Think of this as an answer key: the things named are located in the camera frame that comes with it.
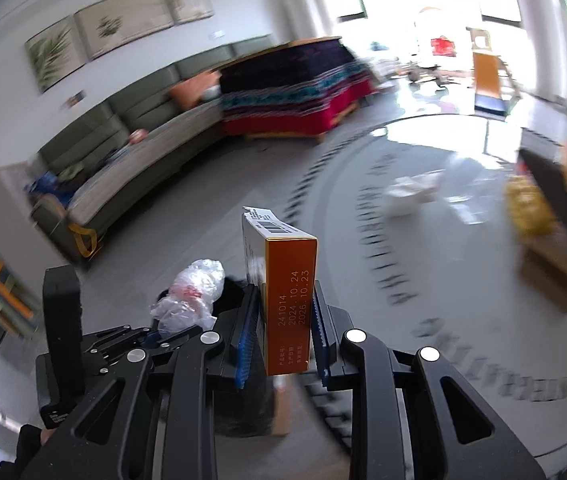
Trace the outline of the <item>white plastic bag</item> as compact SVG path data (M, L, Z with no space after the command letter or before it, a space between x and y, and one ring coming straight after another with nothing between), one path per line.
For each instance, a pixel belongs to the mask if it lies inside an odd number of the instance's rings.
M212 259L195 260L180 271L167 294L150 307L157 331L168 337L194 326L211 330L216 322L213 305L224 290L225 277L221 262Z

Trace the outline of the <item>orange white cardboard box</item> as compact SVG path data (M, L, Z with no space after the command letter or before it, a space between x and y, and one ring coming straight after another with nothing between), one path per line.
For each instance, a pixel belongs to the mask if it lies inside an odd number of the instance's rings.
M318 238L271 210L245 206L242 234L248 281L262 295L262 353L270 376L308 367Z

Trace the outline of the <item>crumpled white paper trash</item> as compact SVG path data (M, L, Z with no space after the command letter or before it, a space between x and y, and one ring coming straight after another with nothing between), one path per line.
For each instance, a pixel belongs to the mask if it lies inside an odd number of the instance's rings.
M387 218L409 216L421 205L434 202L439 192L443 170L412 177L399 177L382 193L382 209Z

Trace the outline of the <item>colourful bookshelf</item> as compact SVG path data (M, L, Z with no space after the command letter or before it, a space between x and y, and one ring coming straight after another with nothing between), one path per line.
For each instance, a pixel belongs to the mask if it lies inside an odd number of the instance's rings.
M0 260L0 318L21 338L32 338L39 327L40 303Z

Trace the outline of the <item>round grey printed rug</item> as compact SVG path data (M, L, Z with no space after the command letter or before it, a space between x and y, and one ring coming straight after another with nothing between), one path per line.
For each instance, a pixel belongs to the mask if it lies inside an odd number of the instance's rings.
M559 150L507 122L415 117L329 148L285 219L319 240L326 300L407 352L442 352L549 474L567 468L567 312L523 281L504 185L520 148ZM436 200L387 218L396 178L443 170Z

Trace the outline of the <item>white side cabinet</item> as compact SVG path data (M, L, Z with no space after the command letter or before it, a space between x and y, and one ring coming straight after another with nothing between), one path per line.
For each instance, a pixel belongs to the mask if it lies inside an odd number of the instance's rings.
M29 183L24 162L0 167L0 260L40 297L44 272L65 266L67 260L30 216Z

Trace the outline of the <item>green curved sofa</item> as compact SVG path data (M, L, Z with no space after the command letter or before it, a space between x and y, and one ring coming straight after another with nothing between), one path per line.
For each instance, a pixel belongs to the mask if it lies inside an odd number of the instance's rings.
M175 90L274 45L270 35L223 44L143 77L88 110L38 151L30 216L60 253L84 263L106 232L220 136L217 84L192 106Z

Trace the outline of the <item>brown cardboard box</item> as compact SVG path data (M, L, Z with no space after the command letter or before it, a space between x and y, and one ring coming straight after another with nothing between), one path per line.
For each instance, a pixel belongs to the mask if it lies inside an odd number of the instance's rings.
M567 231L521 238L520 275L558 309L567 312Z

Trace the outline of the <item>yellow snack bag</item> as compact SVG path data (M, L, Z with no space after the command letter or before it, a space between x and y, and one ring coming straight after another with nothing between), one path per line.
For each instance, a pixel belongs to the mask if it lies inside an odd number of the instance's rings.
M529 176L510 176L505 186L505 199L518 236L544 236L555 230L555 215L541 189Z

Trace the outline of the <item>orange cushion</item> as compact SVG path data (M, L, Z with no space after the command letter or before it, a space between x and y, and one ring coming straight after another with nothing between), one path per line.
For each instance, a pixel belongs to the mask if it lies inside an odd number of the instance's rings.
M189 79L178 82L167 91L168 96L183 112L191 110L203 98L203 94L218 85L219 70L204 70Z

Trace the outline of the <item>orange children slide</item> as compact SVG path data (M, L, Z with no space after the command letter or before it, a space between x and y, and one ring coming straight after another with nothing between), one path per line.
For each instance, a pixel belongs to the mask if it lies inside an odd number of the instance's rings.
M474 81L474 111L477 115L505 119L521 100L521 90L507 63L493 51L491 36L484 29L468 27L471 39Z

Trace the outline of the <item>bed with patterned blanket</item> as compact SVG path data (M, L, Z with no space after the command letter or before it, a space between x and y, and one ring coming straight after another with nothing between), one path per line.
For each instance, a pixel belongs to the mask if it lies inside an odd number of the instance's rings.
M373 92L368 67L338 37L297 40L220 70L230 136L320 138Z

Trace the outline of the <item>red toy seat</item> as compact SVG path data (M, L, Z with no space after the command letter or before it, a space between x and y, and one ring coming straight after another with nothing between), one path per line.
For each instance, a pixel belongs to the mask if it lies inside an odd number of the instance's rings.
M454 58L457 55L456 45L453 40L445 36L431 39L431 49L434 56L445 56L445 58Z

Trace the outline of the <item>white floor air conditioner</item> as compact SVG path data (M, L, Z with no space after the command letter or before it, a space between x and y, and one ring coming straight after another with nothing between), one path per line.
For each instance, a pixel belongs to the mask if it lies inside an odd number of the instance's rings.
M315 0L285 0L285 3L295 40L326 36Z

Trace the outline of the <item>left botanical wall painting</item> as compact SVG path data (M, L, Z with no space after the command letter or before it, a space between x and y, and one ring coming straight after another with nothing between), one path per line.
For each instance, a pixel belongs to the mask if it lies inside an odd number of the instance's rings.
M25 50L41 93L75 73L87 62L82 40L71 16L29 38Z

